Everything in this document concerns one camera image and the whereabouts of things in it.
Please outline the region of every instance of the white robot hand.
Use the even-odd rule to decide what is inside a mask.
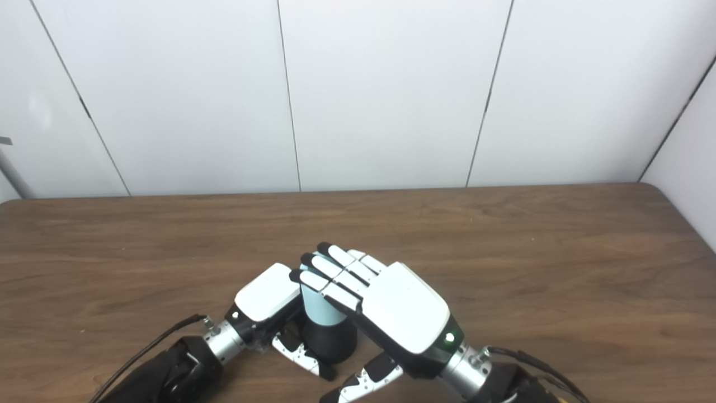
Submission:
[[[241,288],[224,321],[211,324],[204,340],[222,364],[244,349],[263,351],[271,345],[295,364],[330,381],[333,369],[286,327],[304,314],[301,291],[290,281],[290,272],[276,263]]]
[[[467,345],[445,300],[408,266],[400,262],[386,266],[363,252],[344,251],[326,242],[318,245],[318,251],[301,257],[314,272],[293,270],[290,278],[320,293],[384,350],[325,394],[321,403],[351,402],[404,372],[413,378],[439,377],[467,403],[565,402],[541,379],[589,403],[565,376],[523,351],[492,346],[477,351]],[[493,362],[493,354],[509,356],[545,374],[532,376],[517,364]]]
[[[445,300],[408,266],[386,266],[356,250],[321,243],[322,255],[305,254],[301,262],[319,275],[294,270],[291,279],[321,293],[346,313],[384,352],[363,370],[321,399],[350,402],[389,384],[403,372],[413,378],[449,378],[460,362],[478,352],[463,343],[464,334]],[[489,361],[458,382],[448,383],[463,396],[479,389],[490,371]]]

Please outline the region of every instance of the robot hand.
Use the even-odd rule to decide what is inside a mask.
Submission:
[[[307,351],[300,338],[286,328],[304,313],[300,287],[290,281],[290,272],[279,263],[266,269],[236,294],[225,320],[219,324],[199,315],[177,323],[125,364],[91,403],[203,401],[218,386],[229,361],[245,349],[263,351],[270,345],[311,373],[332,380],[332,368]],[[111,383],[146,351],[173,331],[202,319],[209,327],[207,334],[180,338],[134,369],[100,400]]]
[[[517,364],[493,362],[493,354],[511,355],[547,372],[541,376],[547,382],[588,403],[574,384],[542,361],[521,351],[476,351],[467,345],[445,300],[401,262],[386,266],[363,252],[325,242],[318,251],[320,255],[305,254],[301,262],[319,274],[294,270],[291,279],[320,293],[384,350],[321,403],[351,402],[403,373],[418,379],[440,377],[469,403],[561,401],[538,377]]]

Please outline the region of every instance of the black cable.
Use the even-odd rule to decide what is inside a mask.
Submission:
[[[122,365],[117,372],[115,372],[114,375],[112,375],[103,385],[100,387],[100,390],[95,393],[95,395],[90,399],[89,403],[97,403],[97,401],[102,397],[102,395],[109,389],[110,386],[112,386],[113,383],[119,378],[122,374],[124,374],[127,369],[132,366],[135,362],[137,362],[138,359],[142,358],[143,355],[145,355],[149,350],[153,349],[157,346],[157,344],[161,343],[162,340],[167,338],[170,334],[176,332],[177,330],[189,326],[192,323],[196,323],[198,321],[203,320],[206,318],[206,315],[198,315],[194,314],[183,321],[177,322],[174,326],[170,327],[162,333],[159,337],[155,338],[154,341],[149,343],[145,348],[141,349],[138,353],[136,353],[129,361],[127,361],[124,365]]]
[[[512,357],[519,362],[525,363],[529,366],[533,366],[540,371],[546,372],[547,374],[554,376],[555,378],[559,379],[559,381],[561,381],[564,385],[566,385],[566,387],[568,387],[571,391],[573,391],[573,394],[575,396],[578,396],[578,398],[581,397],[579,399],[580,402],[589,403],[589,399],[587,399],[584,393],[582,393],[582,391],[579,390],[579,388],[572,381],[570,381],[566,376],[562,375],[556,369],[552,368],[546,362],[537,359],[522,350],[512,351],[508,349],[501,349],[500,347],[489,346],[488,351],[494,354],[501,354],[504,356]]]
[[[560,382],[560,381],[554,379],[553,377],[551,377],[551,376],[549,376],[549,375],[539,375],[539,376],[535,376],[535,378],[537,378],[537,379],[544,379],[544,380],[547,381],[549,384],[551,384],[551,385],[557,387],[558,389],[563,390],[563,391],[569,393],[570,395],[574,396],[574,397],[575,397],[577,400],[579,400],[581,403],[588,403],[588,402],[585,402],[585,401],[584,401],[584,397],[583,397],[583,396],[578,395],[578,394],[575,393],[573,390],[569,389],[568,386],[566,386],[566,385],[563,384],[562,382]]]

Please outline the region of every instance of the wooden table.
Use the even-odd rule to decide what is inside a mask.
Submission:
[[[405,262],[470,344],[541,357],[595,403],[716,402],[716,257],[643,184],[11,201],[0,401],[86,402],[168,326],[221,317],[323,240]],[[315,403],[376,353],[361,338],[333,383],[245,353],[212,403]],[[405,378],[365,401],[460,399]]]

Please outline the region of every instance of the black and white robot arm segment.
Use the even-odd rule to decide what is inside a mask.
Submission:
[[[242,349],[263,351],[273,346],[290,361],[324,379],[333,369],[311,356],[298,336],[285,329],[302,310],[300,285],[291,269],[276,263],[247,284],[234,299],[225,320],[210,329],[205,340],[224,362]]]
[[[327,381],[335,378],[336,373],[333,368],[322,363],[312,351],[307,350],[303,341],[290,330],[284,329],[277,333],[271,344],[279,353],[308,372]]]
[[[346,379],[343,385],[321,397],[320,403],[353,402],[388,385],[402,374],[402,368],[383,352],[365,364],[359,373]]]

